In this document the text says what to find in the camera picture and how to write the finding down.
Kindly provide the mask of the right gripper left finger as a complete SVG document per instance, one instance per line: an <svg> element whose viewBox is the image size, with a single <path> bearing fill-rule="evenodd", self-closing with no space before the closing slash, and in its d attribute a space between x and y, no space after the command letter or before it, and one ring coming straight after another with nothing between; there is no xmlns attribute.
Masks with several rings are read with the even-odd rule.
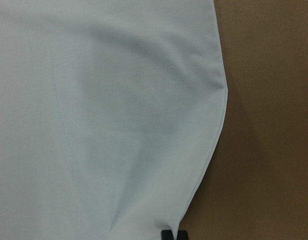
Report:
<svg viewBox="0 0 308 240"><path fill-rule="evenodd" d="M161 240L174 240L173 232L171 230L162 230Z"/></svg>

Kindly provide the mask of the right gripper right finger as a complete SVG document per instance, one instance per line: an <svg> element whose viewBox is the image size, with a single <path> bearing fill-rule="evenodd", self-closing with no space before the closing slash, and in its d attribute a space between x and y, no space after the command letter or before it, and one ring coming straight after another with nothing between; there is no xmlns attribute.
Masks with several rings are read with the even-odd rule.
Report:
<svg viewBox="0 0 308 240"><path fill-rule="evenodd" d="M179 230L177 232L176 240L189 240L189 235L186 230Z"/></svg>

